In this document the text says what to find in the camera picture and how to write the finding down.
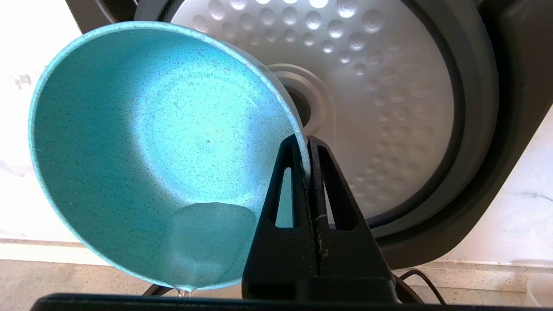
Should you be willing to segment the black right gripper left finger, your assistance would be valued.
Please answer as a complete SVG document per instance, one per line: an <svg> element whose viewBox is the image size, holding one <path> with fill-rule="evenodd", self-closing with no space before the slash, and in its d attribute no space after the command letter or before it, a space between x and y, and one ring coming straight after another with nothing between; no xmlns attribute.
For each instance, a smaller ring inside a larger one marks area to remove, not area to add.
<svg viewBox="0 0 553 311"><path fill-rule="evenodd" d="M287 169L291 171L292 227L279 228L276 220ZM317 272L302 156L296 136L291 135L279 146L243 272L242 297L294 301L298 286Z"/></svg>

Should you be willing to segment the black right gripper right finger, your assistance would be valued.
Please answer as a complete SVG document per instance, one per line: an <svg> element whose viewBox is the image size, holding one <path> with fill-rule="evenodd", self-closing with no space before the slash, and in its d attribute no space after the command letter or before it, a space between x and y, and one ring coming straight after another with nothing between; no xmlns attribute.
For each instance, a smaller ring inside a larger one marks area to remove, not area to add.
<svg viewBox="0 0 553 311"><path fill-rule="evenodd" d="M328 144L309 140L317 272L308 299L396 303L395 278Z"/></svg>

